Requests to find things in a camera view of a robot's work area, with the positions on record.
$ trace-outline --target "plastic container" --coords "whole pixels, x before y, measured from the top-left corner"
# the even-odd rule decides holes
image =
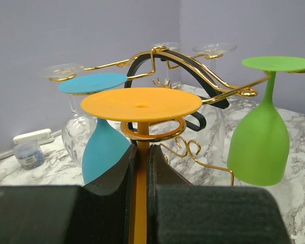
[[[44,163],[44,155],[37,140],[30,140],[18,144],[13,149],[14,155],[21,167],[30,170]]]

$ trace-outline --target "marble countertop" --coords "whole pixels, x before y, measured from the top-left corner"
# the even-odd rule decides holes
[[[204,90],[183,85],[186,90],[197,95],[206,96]],[[227,154],[232,133],[240,120],[256,103],[250,100],[230,98],[230,107],[223,110],[225,118],[225,143],[223,156],[212,163],[226,167]],[[283,180],[271,187],[266,187],[276,199],[288,233],[293,243],[305,243],[305,115],[285,109],[278,109],[284,119],[290,134],[290,153]],[[119,123],[110,121],[119,130]],[[170,126],[161,126],[159,133],[170,130]],[[186,130],[182,136],[186,140],[196,139],[198,134]],[[178,151],[174,140],[165,142]],[[50,144],[41,146],[45,155],[45,163],[33,170],[25,171],[14,156],[0,161],[0,186],[12,185],[84,185],[81,168],[72,163],[62,143],[61,136]],[[229,174],[224,171],[205,168],[196,164],[189,156],[179,158],[163,149],[169,159],[169,164],[186,179],[196,185],[225,185],[230,183]],[[248,184],[235,179],[236,186]]]

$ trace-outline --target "clear wine glass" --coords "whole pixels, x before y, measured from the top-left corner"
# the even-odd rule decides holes
[[[154,48],[154,47],[158,47],[158,46],[165,46],[167,48],[169,48],[169,50],[171,51],[179,51],[180,49],[180,43],[178,42],[162,42],[162,43],[156,43],[151,45],[150,48]],[[164,80],[164,85],[166,84],[170,84],[171,87],[177,87],[180,88],[181,82],[174,82],[174,83],[170,83],[170,79],[169,79],[169,69],[167,67],[167,63],[166,61],[164,61],[165,65],[164,65],[164,75],[165,75],[165,80]]]
[[[81,65],[64,64],[43,69],[40,76],[51,81],[63,82],[74,78],[81,71],[83,71]],[[62,141],[72,161],[81,167],[84,149],[97,122],[92,116],[79,114],[72,95],[68,94],[68,100],[72,116],[62,127]]]
[[[236,48],[234,44],[215,43],[194,47],[193,51],[209,59],[211,71],[216,72],[216,60]],[[207,125],[197,136],[197,141],[202,147],[198,157],[202,163],[210,164],[223,155],[226,135],[224,114],[220,108],[210,105],[202,106],[199,112],[206,118]]]

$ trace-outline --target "wall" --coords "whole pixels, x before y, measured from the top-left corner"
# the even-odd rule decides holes
[[[305,57],[305,0],[182,0],[182,51],[207,43],[234,43],[238,48],[217,61],[216,73],[236,85],[262,77],[262,72],[241,65],[259,55]],[[182,82],[198,85],[184,71]],[[257,86],[261,101],[265,84]],[[273,93],[276,106],[305,113],[305,74],[277,75]]]
[[[39,77],[41,69],[96,66],[153,43],[178,42],[179,13],[178,0],[0,1],[0,153],[12,148],[15,135],[60,130],[71,115],[67,97],[56,83]]]

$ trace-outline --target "white plastic device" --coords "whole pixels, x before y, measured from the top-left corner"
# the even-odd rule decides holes
[[[54,136],[52,136],[52,131],[50,129],[44,129],[18,135],[13,138],[14,144],[19,144],[29,140],[37,140],[38,143],[42,145],[54,141]]]

